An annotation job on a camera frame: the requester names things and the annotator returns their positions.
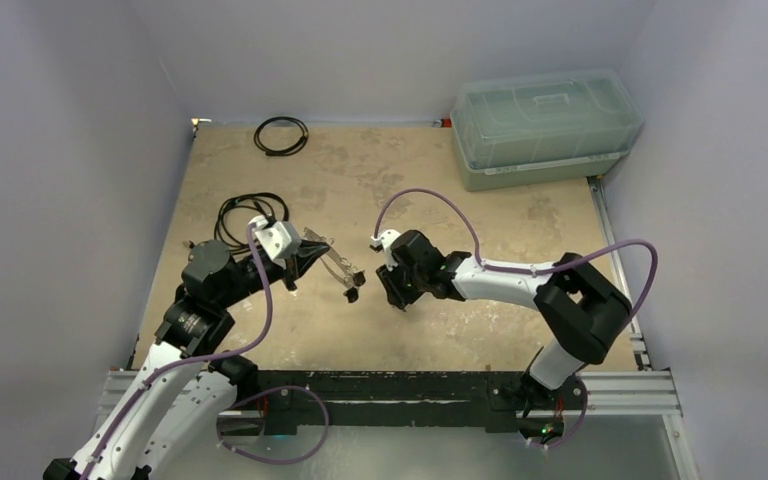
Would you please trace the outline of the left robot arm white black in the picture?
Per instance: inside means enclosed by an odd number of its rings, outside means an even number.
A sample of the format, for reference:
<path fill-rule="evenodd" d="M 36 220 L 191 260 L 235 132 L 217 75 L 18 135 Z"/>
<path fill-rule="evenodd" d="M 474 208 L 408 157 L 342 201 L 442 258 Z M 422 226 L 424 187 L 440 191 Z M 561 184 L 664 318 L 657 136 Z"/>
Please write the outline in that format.
<path fill-rule="evenodd" d="M 242 349 L 217 350 L 235 323 L 229 307 L 258 292 L 269 294 L 276 281 L 294 289 L 330 250 L 325 242 L 274 229 L 256 233 L 241 260 L 219 240 L 194 245 L 135 378 L 87 443 L 52 460 L 44 478 L 161 478 L 220 412 L 257 399 L 257 366 Z"/>

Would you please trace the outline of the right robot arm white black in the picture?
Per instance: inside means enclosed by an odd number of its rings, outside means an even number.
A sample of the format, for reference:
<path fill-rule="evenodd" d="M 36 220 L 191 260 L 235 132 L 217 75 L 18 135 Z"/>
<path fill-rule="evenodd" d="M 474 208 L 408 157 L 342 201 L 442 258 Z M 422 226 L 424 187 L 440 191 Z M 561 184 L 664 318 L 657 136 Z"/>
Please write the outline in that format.
<path fill-rule="evenodd" d="M 385 230 L 370 240 L 385 262 L 376 274 L 388 303 L 405 310 L 421 296 L 489 300 L 539 312 L 553 334 L 510 395 L 527 408 L 552 408 L 561 387 L 588 365 L 604 362 L 631 314 L 630 300 L 582 256 L 556 263 L 482 264 L 465 251 L 442 254 L 418 230 Z"/>

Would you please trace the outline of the translucent green storage box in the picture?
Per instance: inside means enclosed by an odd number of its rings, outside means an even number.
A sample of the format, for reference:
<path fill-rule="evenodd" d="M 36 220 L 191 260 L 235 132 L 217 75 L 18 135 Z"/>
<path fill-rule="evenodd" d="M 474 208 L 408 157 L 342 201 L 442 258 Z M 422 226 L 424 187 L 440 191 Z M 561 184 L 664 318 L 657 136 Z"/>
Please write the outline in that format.
<path fill-rule="evenodd" d="M 603 175 L 643 125 L 611 69 L 467 83 L 449 118 L 470 192 Z"/>

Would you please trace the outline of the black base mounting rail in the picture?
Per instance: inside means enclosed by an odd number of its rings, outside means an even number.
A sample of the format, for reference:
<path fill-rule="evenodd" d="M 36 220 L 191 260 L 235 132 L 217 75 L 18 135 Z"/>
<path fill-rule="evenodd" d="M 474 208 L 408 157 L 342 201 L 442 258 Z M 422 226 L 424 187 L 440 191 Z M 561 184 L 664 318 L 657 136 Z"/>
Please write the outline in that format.
<path fill-rule="evenodd" d="M 519 371 L 262 370 L 238 396 L 267 435 L 301 426 L 481 428 L 539 437 L 563 434 L 563 415 L 586 390 L 571 377 L 549 391 Z"/>

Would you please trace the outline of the aluminium frame rail right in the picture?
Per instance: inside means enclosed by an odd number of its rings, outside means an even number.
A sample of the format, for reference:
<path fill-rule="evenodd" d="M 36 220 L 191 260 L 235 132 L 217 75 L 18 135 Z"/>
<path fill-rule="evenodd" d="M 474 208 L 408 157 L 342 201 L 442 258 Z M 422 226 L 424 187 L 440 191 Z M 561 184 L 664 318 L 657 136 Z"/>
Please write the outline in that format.
<path fill-rule="evenodd" d="M 591 191 L 595 210 L 599 217 L 603 237 L 607 244 L 612 245 L 617 242 L 617 238 L 614 235 L 613 226 L 608 214 L 607 203 L 603 192 L 602 177 L 591 176 L 587 178 L 587 182 Z M 619 251 L 610 253 L 609 258 L 614 277 L 618 282 L 618 288 L 626 294 L 630 300 L 633 300 Z M 632 353 L 638 370 L 652 371 L 653 367 L 648 355 L 645 339 L 636 317 L 629 321 L 626 327 L 626 332 L 631 341 Z"/>

